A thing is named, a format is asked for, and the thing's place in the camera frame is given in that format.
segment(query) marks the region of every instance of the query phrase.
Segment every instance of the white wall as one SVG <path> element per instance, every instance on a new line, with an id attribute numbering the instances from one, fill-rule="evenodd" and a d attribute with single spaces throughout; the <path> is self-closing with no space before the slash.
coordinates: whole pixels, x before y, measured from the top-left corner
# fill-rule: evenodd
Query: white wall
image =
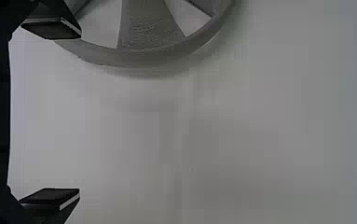
<path id="1" fill-rule="evenodd" d="M 249 0 L 147 70 L 10 48 L 18 198 L 81 188 L 68 223 L 357 224 L 357 1 Z"/>

